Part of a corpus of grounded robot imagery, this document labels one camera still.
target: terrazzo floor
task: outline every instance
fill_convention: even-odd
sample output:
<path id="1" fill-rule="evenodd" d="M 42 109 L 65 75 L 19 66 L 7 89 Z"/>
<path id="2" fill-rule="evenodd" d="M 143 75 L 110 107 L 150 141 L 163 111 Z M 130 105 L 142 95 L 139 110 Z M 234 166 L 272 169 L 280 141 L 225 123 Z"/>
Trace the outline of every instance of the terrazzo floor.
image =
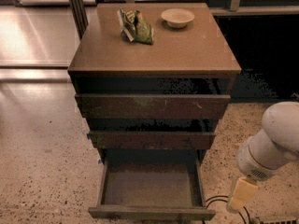
<path id="1" fill-rule="evenodd" d="M 91 218 L 87 210 L 96 204 L 103 164 L 86 138 L 88 126 L 73 85 L 65 70 L 29 72 L 1 72 L 0 223 L 141 223 Z M 238 144 L 261 129 L 271 104 L 228 105 L 202 165 L 206 199 L 229 194 L 232 181 L 241 176 L 235 166 Z M 298 168 L 299 162 L 289 163 L 259 183 L 247 204 L 252 217 L 299 216 Z M 212 203 L 209 208 L 217 215 L 208 223 L 242 223 L 225 207 Z"/>

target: cabinet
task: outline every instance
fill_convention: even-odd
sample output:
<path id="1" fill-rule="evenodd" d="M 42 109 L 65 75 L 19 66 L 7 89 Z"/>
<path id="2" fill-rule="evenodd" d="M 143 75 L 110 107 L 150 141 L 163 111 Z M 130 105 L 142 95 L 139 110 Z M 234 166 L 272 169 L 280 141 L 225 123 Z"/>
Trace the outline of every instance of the cabinet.
<path id="1" fill-rule="evenodd" d="M 123 41 L 117 10 L 138 9 L 154 44 Z M 161 13 L 194 20 L 169 28 Z M 206 4 L 100 4 L 68 68 L 104 163 L 95 218 L 210 220 L 200 169 L 240 67 Z"/>

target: bowl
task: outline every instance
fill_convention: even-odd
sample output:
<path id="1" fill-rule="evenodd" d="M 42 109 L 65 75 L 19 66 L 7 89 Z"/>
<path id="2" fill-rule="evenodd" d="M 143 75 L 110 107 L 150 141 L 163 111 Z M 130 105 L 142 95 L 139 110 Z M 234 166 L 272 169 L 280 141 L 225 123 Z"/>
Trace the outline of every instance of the bowl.
<path id="1" fill-rule="evenodd" d="M 172 8 L 165 10 L 161 17 L 172 28 L 183 28 L 194 19 L 194 14 L 187 9 Z"/>

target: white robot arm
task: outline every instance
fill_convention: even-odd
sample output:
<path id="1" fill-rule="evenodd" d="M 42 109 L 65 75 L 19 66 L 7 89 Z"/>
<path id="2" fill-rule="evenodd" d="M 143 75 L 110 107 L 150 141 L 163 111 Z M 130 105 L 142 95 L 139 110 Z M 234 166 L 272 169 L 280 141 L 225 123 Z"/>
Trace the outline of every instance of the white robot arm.
<path id="1" fill-rule="evenodd" d="M 232 186 L 228 211 L 239 211 L 280 167 L 299 160 L 299 103 L 280 102 L 265 110 L 263 128 L 249 137 L 237 152 L 237 167 L 245 176 Z"/>

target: open drawer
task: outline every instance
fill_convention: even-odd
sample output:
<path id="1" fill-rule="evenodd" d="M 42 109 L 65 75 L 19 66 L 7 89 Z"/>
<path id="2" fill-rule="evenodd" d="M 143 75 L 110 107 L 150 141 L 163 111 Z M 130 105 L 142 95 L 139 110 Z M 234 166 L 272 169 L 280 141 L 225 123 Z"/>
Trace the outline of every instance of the open drawer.
<path id="1" fill-rule="evenodd" d="M 196 150 L 108 149 L 94 218 L 210 220 Z"/>

